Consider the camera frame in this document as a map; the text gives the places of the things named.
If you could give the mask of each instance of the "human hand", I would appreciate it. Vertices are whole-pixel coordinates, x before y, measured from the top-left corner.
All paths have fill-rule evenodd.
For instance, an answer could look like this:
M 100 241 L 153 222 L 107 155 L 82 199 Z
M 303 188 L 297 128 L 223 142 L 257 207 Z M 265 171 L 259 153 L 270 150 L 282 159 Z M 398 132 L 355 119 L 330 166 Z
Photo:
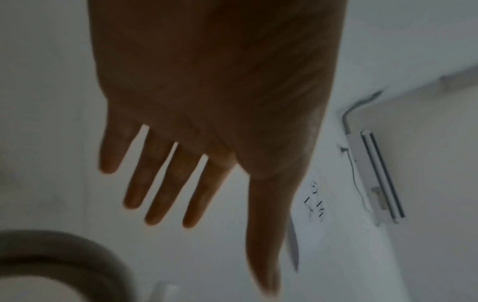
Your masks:
M 228 173 L 250 175 L 246 253 L 261 289 L 279 290 L 278 254 L 332 86 L 344 0 L 90 0 L 108 120 L 100 169 L 114 173 L 149 133 L 124 199 L 137 208 L 178 143 L 146 215 L 166 215 L 203 154 L 183 225 Z

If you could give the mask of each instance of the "gray curved object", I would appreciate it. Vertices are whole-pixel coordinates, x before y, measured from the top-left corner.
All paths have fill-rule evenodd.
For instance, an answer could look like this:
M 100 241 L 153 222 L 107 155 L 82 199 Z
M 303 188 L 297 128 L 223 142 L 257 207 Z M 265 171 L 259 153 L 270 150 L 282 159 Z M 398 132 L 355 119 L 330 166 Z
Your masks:
M 0 279 L 11 276 L 54 279 L 92 302 L 137 301 L 132 276 L 113 253 L 62 232 L 0 232 Z

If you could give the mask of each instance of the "black wire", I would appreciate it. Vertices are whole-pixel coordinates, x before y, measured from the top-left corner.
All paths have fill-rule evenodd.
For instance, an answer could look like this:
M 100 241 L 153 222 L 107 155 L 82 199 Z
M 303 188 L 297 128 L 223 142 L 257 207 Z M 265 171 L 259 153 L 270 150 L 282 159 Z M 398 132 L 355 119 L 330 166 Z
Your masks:
M 354 163 L 352 162 L 352 158 L 350 157 L 350 151 L 348 148 L 344 148 L 344 147 L 341 147 L 340 150 L 342 152 L 347 152 L 347 156 L 349 158 L 349 162 L 350 162 L 350 167 L 352 168 L 352 180 L 354 182 L 354 186 L 355 186 L 355 190 L 357 190 L 358 194 L 360 195 L 360 199 L 362 199 L 362 205 L 363 205 L 363 208 L 365 209 L 366 212 L 368 212 L 370 214 L 370 216 L 372 216 L 375 220 L 375 225 L 376 226 L 379 226 L 380 225 L 380 222 L 378 222 L 378 219 L 376 219 L 375 215 L 372 213 L 371 210 L 368 209 L 366 203 L 365 203 L 365 198 L 363 197 L 362 195 L 362 192 L 360 192 L 359 190 L 359 187 L 357 186 L 357 182 L 355 180 L 355 169 L 354 169 Z

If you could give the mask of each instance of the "white ceiling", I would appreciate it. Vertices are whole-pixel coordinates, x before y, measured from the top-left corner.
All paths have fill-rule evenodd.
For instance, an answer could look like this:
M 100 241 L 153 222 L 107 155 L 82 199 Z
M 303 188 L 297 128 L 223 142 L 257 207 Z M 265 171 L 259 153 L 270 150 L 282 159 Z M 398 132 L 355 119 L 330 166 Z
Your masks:
M 476 0 L 351 0 L 331 116 L 377 89 L 402 92 L 478 63 L 477 11 Z M 7 207 L 18 215 L 1 216 L 3 226 L 88 234 L 127 261 L 143 294 L 158 279 L 173 279 L 195 301 L 257 300 L 243 252 L 244 174 L 233 173 L 204 222 L 184 232 L 180 219 L 191 184 L 163 227 L 145 228 L 144 209 L 121 208 L 139 142 L 117 175 L 96 171 L 105 102 L 86 16 L 83 1 L 0 1 L 0 180 L 15 178 L 34 188 L 34 198 L 23 198 L 28 206 Z M 390 285 L 397 272 L 388 265 L 381 231 L 359 212 L 350 167 L 336 150 L 344 141 L 339 127 L 331 122 L 323 129 L 320 160 L 337 197 L 333 240 L 301 275 L 284 267 L 285 298 L 317 300 L 320 290 L 330 301 L 384 301 L 377 297 L 390 292 L 388 286 L 398 288 Z M 45 207 L 45 200 L 52 202 Z M 28 219 L 18 218 L 25 213 Z

